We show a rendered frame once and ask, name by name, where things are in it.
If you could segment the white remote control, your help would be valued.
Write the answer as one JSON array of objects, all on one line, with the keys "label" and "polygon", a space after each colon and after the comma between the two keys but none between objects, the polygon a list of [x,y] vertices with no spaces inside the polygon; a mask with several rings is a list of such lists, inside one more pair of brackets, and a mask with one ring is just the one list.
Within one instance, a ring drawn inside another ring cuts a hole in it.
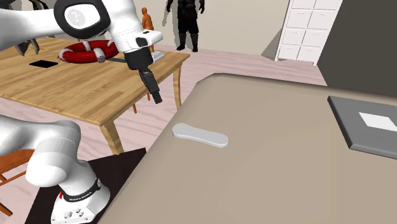
[{"label": "white remote control", "polygon": [[181,139],[189,139],[218,148],[224,148],[229,144],[229,138],[222,133],[199,129],[185,123],[175,124],[172,128],[172,135]]}]

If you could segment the beige bed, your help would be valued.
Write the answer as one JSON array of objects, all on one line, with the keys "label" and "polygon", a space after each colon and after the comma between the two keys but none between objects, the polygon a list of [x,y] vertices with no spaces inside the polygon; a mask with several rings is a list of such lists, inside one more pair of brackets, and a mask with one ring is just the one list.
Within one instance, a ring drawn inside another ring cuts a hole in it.
[{"label": "beige bed", "polygon": [[[397,224],[397,160],[350,150],[330,95],[397,105],[318,85],[204,78],[98,224]],[[229,144],[174,137],[177,123]]]}]

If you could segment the dark clawed creature figure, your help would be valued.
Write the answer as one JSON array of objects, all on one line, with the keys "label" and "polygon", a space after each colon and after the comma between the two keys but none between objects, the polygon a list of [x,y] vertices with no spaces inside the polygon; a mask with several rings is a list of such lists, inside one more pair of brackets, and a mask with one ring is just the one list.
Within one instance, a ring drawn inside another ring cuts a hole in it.
[{"label": "dark clawed creature figure", "polygon": [[[0,0],[0,8],[11,10],[11,4],[16,0]],[[42,2],[42,0],[28,0],[32,3],[33,10],[47,10],[48,6],[46,3]],[[15,45],[15,49],[21,56],[25,56],[25,52],[27,51],[29,45],[33,46],[33,49],[36,54],[38,54],[40,48],[35,39],[30,39],[18,45]]]}]

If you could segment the red and white lifebuoy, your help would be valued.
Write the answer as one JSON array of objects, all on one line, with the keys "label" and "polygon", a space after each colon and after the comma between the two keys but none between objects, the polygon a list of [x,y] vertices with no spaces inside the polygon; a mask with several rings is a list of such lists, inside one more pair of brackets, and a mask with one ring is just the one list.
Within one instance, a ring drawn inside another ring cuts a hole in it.
[{"label": "red and white lifebuoy", "polygon": [[83,40],[62,49],[58,59],[73,64],[103,63],[118,54],[119,51],[111,40]]}]

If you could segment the dark robot stand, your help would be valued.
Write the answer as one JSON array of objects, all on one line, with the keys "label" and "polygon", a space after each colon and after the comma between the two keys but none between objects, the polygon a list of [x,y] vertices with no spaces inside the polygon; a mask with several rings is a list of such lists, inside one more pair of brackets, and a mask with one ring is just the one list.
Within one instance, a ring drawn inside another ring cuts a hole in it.
[{"label": "dark robot stand", "polygon": [[[116,197],[145,154],[146,149],[140,148],[88,162],[104,186],[109,188],[110,201]],[[59,193],[60,187],[57,185],[40,188],[24,224],[51,224],[50,217]]]}]

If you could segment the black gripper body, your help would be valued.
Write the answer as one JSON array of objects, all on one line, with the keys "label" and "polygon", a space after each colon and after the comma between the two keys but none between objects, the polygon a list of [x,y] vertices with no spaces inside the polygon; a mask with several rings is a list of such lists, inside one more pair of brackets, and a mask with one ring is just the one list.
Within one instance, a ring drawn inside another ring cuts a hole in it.
[{"label": "black gripper body", "polygon": [[125,61],[131,70],[147,69],[153,63],[150,49],[148,47],[139,50],[124,53]]}]

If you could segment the orange wooden chair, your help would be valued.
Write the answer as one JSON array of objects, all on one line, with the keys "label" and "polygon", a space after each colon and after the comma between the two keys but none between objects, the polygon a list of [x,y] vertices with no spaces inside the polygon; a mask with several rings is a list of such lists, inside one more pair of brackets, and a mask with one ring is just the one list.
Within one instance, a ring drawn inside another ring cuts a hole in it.
[{"label": "orange wooden chair", "polygon": [[33,153],[34,150],[18,150],[10,154],[0,156],[0,186],[3,186],[23,176],[26,171],[23,171],[10,178],[4,177],[3,174],[23,164],[26,164],[32,157]]},{"label": "orange wooden chair", "polygon": [[[150,93],[148,92],[146,95],[147,95],[148,101],[150,101],[150,100],[151,100],[151,98],[150,98]],[[136,109],[136,105],[135,105],[135,104],[132,105],[132,108],[133,108],[133,110],[134,110],[134,113],[137,113],[137,109]]]}]

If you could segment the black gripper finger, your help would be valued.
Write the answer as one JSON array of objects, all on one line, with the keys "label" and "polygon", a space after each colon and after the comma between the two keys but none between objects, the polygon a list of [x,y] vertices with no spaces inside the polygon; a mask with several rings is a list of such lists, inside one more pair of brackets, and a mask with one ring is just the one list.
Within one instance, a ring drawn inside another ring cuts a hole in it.
[{"label": "black gripper finger", "polygon": [[141,69],[139,70],[139,75],[148,89],[148,92],[152,95],[155,103],[161,103],[162,98],[160,96],[160,89],[153,73],[149,69]]}]

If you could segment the grey book with white label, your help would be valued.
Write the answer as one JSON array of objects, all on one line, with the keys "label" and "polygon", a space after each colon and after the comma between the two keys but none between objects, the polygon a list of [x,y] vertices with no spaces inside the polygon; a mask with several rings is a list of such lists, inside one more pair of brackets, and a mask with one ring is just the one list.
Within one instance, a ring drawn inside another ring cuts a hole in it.
[{"label": "grey book with white label", "polygon": [[336,96],[328,103],[349,149],[397,160],[397,106]]}]

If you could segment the black flat phone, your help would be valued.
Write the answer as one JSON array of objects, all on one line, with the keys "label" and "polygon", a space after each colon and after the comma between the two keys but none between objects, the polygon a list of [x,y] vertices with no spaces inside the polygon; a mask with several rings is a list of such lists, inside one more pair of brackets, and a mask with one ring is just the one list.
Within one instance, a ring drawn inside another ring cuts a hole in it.
[{"label": "black flat phone", "polygon": [[58,62],[53,62],[53,61],[48,61],[48,60],[37,60],[35,62],[30,63],[31,66],[42,67],[42,68],[53,67],[53,66],[56,66],[57,64],[58,64]]}]

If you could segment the black humanoid statue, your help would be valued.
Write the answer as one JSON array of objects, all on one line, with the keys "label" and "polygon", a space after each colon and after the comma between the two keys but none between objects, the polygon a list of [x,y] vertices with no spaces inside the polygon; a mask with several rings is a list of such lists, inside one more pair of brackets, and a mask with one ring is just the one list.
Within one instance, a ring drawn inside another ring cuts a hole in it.
[{"label": "black humanoid statue", "polygon": [[177,19],[179,46],[176,50],[185,49],[186,33],[188,32],[192,40],[192,52],[198,52],[199,26],[195,0],[178,0]]}]

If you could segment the wooden table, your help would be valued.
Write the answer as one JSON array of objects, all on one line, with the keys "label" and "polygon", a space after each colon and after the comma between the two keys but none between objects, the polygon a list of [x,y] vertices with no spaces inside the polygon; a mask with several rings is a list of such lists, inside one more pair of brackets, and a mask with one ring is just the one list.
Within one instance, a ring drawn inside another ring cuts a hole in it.
[{"label": "wooden table", "polygon": [[[139,75],[117,56],[92,64],[58,59],[68,39],[43,38],[40,51],[21,56],[0,52],[0,114],[34,122],[72,120],[81,127],[81,158],[93,159],[139,148],[150,149],[181,105],[181,69],[187,53],[166,52],[151,65],[162,102],[147,99]],[[58,62],[49,68],[31,62]]]}]

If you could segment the orange human figure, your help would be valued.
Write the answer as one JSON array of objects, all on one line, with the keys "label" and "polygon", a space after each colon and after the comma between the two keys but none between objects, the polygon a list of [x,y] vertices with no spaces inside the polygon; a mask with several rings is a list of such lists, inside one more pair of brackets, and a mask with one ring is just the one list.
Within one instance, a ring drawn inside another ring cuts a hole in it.
[{"label": "orange human figure", "polygon": [[[142,25],[144,29],[147,30],[154,30],[154,26],[153,26],[153,22],[152,19],[150,17],[150,15],[147,12],[147,8],[143,7],[141,9],[142,14],[143,14],[143,20],[142,20]],[[164,57],[164,53],[161,51],[155,51],[154,46],[151,45],[149,46],[150,52],[151,52],[151,56],[153,57],[153,60],[156,62],[160,59],[162,59]]]}]

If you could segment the white chest of drawers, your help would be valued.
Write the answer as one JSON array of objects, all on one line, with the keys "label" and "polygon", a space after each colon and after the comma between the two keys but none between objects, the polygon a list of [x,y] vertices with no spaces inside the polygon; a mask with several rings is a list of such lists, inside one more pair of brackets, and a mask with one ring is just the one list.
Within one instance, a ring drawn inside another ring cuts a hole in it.
[{"label": "white chest of drawers", "polygon": [[343,0],[289,0],[275,60],[317,64]]}]

